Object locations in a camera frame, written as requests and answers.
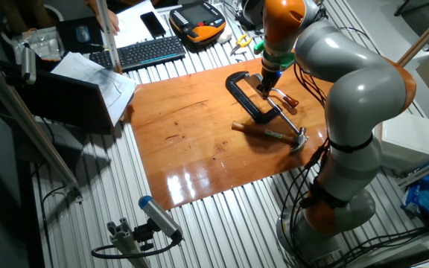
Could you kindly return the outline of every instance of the blue cap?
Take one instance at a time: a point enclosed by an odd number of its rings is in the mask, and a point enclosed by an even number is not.
[[[151,201],[153,198],[151,196],[140,197],[139,207],[143,210],[143,208]]]

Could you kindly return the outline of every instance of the white box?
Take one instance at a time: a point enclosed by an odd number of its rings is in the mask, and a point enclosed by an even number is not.
[[[375,136],[384,167],[406,173],[429,163],[429,119],[403,112],[377,125]]]

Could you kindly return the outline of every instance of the hammer head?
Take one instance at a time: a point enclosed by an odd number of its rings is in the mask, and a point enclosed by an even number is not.
[[[305,142],[308,140],[308,137],[305,135],[305,127],[301,127],[300,132],[301,135],[294,137],[294,143],[290,147],[290,156],[302,150]]]

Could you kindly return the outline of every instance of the white paper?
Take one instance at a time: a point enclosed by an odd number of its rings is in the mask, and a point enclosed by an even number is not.
[[[140,19],[140,15],[149,12],[155,13],[156,18],[162,24],[165,31],[169,30],[165,20],[155,11],[152,2],[144,0],[117,14],[118,26],[120,27],[120,32],[115,36],[115,46],[117,48],[135,44],[152,36],[142,19]]]
[[[124,112],[136,87],[134,80],[106,70],[80,53],[69,52],[51,73],[97,84],[113,126]]]

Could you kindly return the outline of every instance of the wooden table surface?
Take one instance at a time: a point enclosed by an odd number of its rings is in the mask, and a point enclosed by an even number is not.
[[[231,130],[233,121],[254,124],[225,87],[226,78],[237,71],[259,73],[261,60],[137,86],[128,116],[151,194],[164,209],[300,167],[324,142],[324,111],[299,84],[293,68],[276,88],[300,102],[295,110],[282,108],[298,128],[307,128],[304,149],[289,156],[287,144]],[[331,83],[316,83],[326,94],[331,88]],[[263,112],[270,109],[244,80],[238,85]],[[292,133],[279,116],[263,127]]]

